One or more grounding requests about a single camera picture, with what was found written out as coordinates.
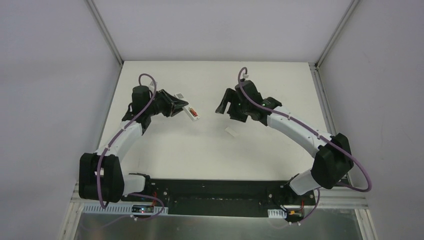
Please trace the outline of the white remote control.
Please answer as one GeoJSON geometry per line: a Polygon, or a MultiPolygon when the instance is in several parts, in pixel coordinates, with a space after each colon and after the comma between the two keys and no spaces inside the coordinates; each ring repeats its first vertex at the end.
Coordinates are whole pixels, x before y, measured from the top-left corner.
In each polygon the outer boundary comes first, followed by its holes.
{"type": "MultiPolygon", "coordinates": [[[[185,98],[185,96],[182,94],[182,93],[175,93],[174,94],[174,96],[177,98],[177,99],[179,99],[179,100],[183,100],[183,101],[185,101],[185,102],[189,102],[186,98],[185,98]]],[[[197,120],[199,120],[200,119],[200,116],[199,116],[199,114],[197,113],[197,111],[196,111],[196,113],[198,114],[198,117],[197,118],[194,118],[192,115],[191,115],[191,113],[189,112],[189,108],[192,108],[192,109],[194,109],[193,108],[193,106],[189,103],[188,105],[186,105],[186,106],[184,106],[183,107],[183,110],[184,110],[184,112],[188,115],[188,117],[194,122],[194,121],[197,121],[197,120]]]]}

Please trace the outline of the white battery compartment cover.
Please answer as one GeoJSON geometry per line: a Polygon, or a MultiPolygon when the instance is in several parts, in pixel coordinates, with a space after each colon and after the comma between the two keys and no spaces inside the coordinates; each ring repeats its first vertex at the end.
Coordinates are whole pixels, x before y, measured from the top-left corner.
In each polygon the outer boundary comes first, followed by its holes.
{"type": "Polygon", "coordinates": [[[224,130],[225,132],[227,132],[229,135],[231,135],[234,138],[236,138],[239,135],[235,130],[233,130],[232,128],[228,126],[224,130]]]}

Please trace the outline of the orange red AAA battery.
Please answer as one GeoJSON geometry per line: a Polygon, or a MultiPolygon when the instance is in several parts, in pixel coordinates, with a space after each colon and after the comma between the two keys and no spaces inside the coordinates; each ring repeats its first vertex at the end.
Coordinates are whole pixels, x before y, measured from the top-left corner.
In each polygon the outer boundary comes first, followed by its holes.
{"type": "Polygon", "coordinates": [[[193,108],[189,108],[189,112],[191,113],[191,115],[194,118],[198,118],[199,117],[199,115],[197,114],[197,112],[193,108]]]}

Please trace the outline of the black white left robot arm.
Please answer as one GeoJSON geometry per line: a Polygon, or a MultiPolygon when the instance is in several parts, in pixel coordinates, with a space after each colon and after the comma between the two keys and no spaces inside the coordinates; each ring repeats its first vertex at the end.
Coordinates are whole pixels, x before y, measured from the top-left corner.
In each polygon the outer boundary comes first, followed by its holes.
{"type": "Polygon", "coordinates": [[[146,185],[149,176],[123,173],[121,162],[146,132],[153,116],[173,117],[189,103],[161,89],[153,93],[148,86],[132,89],[128,105],[117,133],[94,153],[84,153],[79,161],[78,194],[82,199],[117,203],[123,196],[134,195],[140,202],[152,198],[153,189],[146,185]]]}

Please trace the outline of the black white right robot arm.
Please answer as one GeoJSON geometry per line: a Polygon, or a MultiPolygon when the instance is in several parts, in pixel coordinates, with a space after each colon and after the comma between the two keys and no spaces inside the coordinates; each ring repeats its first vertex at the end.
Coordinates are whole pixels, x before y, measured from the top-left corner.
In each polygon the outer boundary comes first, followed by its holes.
{"type": "Polygon", "coordinates": [[[354,166],[347,156],[351,150],[346,136],[320,132],[301,122],[278,100],[263,98],[251,80],[227,88],[215,112],[243,123],[250,117],[283,133],[313,157],[312,167],[283,187],[284,200],[290,205],[298,204],[311,190],[332,189],[354,166]]]}

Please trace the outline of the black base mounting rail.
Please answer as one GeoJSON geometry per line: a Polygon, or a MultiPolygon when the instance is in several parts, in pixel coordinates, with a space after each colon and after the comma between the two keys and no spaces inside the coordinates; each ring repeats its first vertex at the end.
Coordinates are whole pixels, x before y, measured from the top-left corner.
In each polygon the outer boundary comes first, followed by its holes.
{"type": "Polygon", "coordinates": [[[286,180],[190,180],[150,178],[142,197],[120,197],[123,184],[102,187],[104,197],[125,202],[143,202],[146,196],[159,198],[170,215],[265,218],[281,206],[313,206],[311,190],[297,195],[286,180]]]}

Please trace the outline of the aluminium frame rail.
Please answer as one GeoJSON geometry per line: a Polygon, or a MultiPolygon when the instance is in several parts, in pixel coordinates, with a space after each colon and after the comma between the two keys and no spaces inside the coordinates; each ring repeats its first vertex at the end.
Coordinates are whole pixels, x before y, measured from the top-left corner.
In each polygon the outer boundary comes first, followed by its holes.
{"type": "MultiPolygon", "coordinates": [[[[185,117],[177,117],[172,121],[173,127],[180,127],[181,133],[172,133],[169,129],[155,129],[148,140],[139,141],[130,151],[125,168],[137,167],[159,177],[200,178],[211,179],[230,178],[242,180],[245,176],[236,171],[235,166],[226,166],[220,173],[217,168],[207,172],[205,168],[195,172],[193,167],[178,172],[171,171],[171,163],[164,161],[162,155],[155,156],[155,162],[140,162],[136,155],[145,147],[157,146],[159,141],[169,142],[173,139],[182,140],[188,146],[190,153],[187,162],[199,160],[201,163],[216,164],[223,167],[221,156],[208,150],[200,154],[201,143],[213,143],[222,148],[223,143],[231,147],[247,144],[249,139],[256,138],[263,152],[270,158],[265,168],[246,169],[246,176],[258,180],[275,180],[290,177],[307,168],[312,159],[307,153],[295,146],[292,140],[279,136],[274,131],[264,130],[249,122],[237,125],[234,121],[225,120],[213,113],[212,102],[218,98],[217,93],[224,87],[235,84],[240,68],[247,67],[249,75],[254,77],[259,86],[269,94],[282,100],[284,106],[320,130],[335,132],[335,125],[330,115],[329,104],[324,97],[324,87],[319,68],[312,62],[260,62],[260,61],[125,61],[116,83],[113,98],[110,103],[107,118],[103,122],[98,144],[102,145],[112,137],[112,132],[118,127],[119,106],[129,99],[130,88],[135,84],[135,78],[147,72],[152,74],[160,86],[172,92],[182,93],[193,101],[200,114],[200,119],[190,121],[185,117]],[[238,133],[232,137],[225,132],[230,127],[238,133]]],[[[253,219],[224,216],[171,216],[169,231],[186,234],[194,239],[196,229],[205,228],[205,233],[199,234],[200,239],[211,238],[211,230],[219,224],[235,223],[253,231],[253,223],[258,223],[260,239],[293,239],[298,234],[300,239],[375,240],[377,235],[370,217],[369,206],[364,193],[335,187],[331,190],[322,189],[315,214],[301,226],[289,225],[276,218],[253,219]]]]}

